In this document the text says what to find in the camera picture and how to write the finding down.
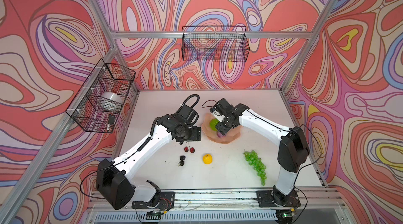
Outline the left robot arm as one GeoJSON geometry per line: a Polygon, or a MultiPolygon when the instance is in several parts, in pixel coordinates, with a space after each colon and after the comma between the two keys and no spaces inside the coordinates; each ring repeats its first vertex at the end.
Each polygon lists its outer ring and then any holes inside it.
{"type": "Polygon", "coordinates": [[[183,102],[173,114],[154,119],[151,130],[131,149],[112,161],[107,159],[98,165],[96,190],[115,210],[130,202],[156,207],[162,201],[160,188],[150,180],[132,182],[140,167],[160,148],[172,140],[179,144],[201,140],[201,128],[196,126],[199,115],[195,105],[183,102]]]}

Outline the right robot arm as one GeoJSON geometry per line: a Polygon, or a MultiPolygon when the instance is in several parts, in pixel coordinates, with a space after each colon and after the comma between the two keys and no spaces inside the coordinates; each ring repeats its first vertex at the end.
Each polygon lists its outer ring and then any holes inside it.
{"type": "Polygon", "coordinates": [[[221,134],[243,126],[266,137],[278,148],[277,161],[280,171],[272,190],[273,203],[280,207],[288,204],[292,193],[295,192],[301,165],[310,155],[303,129],[298,126],[290,128],[280,125],[242,103],[233,106],[226,99],[216,102],[209,111],[219,121],[216,129],[221,134]]]}

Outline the purple fake fruit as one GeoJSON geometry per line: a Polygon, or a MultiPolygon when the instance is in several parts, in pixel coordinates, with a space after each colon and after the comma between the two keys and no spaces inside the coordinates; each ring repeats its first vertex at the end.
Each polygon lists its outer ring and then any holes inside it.
{"type": "Polygon", "coordinates": [[[217,136],[221,139],[221,138],[224,138],[226,135],[225,135],[225,134],[221,134],[220,132],[217,132],[217,136]]]}

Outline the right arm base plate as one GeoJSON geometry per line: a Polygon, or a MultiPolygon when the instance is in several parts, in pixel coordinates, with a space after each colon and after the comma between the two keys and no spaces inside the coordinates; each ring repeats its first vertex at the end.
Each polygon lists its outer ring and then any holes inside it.
{"type": "Polygon", "coordinates": [[[273,192],[272,190],[258,190],[256,191],[255,200],[261,208],[299,208],[301,202],[295,190],[289,195],[283,195],[279,191],[273,192]]]}

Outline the bumpy green fake fruit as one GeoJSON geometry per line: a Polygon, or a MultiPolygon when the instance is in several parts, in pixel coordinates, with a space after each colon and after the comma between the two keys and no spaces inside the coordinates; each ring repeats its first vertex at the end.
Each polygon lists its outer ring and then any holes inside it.
{"type": "Polygon", "coordinates": [[[212,131],[217,132],[217,128],[216,125],[219,123],[219,121],[217,119],[212,119],[209,123],[209,127],[211,128],[212,131]]]}

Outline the green fake grape bunch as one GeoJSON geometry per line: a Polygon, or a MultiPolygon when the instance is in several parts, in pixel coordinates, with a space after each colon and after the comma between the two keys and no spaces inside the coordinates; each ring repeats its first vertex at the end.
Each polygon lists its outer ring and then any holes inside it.
{"type": "Polygon", "coordinates": [[[257,176],[260,178],[262,186],[266,185],[267,174],[266,166],[262,162],[262,159],[258,156],[257,152],[254,150],[245,151],[243,153],[246,162],[255,170],[257,176]]]}

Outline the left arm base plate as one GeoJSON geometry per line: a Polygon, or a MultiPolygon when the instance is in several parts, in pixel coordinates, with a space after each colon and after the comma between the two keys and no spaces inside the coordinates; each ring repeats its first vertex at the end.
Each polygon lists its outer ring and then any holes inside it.
{"type": "Polygon", "coordinates": [[[132,209],[167,210],[174,207],[174,200],[174,191],[163,191],[157,193],[149,202],[132,202],[132,209]]]}

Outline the yellow fake pear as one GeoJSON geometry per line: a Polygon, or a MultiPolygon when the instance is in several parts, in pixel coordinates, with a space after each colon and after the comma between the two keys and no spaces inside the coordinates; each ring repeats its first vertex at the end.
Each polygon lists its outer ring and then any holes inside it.
{"type": "Polygon", "coordinates": [[[206,154],[206,155],[203,156],[202,160],[203,160],[204,164],[208,165],[208,164],[211,164],[213,162],[213,157],[212,157],[211,154],[206,154]]]}

